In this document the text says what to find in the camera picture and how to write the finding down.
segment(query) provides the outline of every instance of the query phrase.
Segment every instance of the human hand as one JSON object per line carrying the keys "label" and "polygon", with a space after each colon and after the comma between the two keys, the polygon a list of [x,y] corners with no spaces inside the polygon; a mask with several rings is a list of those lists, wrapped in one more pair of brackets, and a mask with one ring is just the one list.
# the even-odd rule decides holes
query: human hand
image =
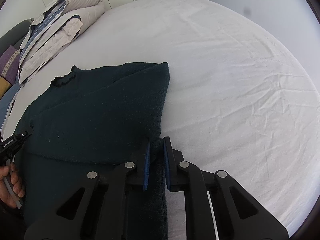
{"label": "human hand", "polygon": [[[13,184],[13,191],[18,195],[18,197],[24,197],[25,189],[22,185],[22,179],[18,175],[18,170],[16,169],[16,165],[11,163],[10,168],[12,170],[11,174],[11,183]],[[3,203],[11,208],[16,208],[17,204],[13,200],[12,196],[7,190],[5,183],[3,181],[4,177],[9,174],[9,166],[0,167],[0,199]]]}

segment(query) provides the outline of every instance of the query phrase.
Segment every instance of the bed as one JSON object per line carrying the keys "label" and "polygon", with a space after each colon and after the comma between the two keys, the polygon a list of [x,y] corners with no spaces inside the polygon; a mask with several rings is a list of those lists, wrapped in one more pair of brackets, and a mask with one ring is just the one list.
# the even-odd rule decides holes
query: bed
{"label": "bed", "polygon": [[[4,128],[76,65],[168,62],[161,137],[202,170],[226,170],[288,230],[320,194],[320,96],[294,56],[207,0],[137,1],[104,13],[22,87]],[[166,193],[169,239],[186,239],[183,193]]]}

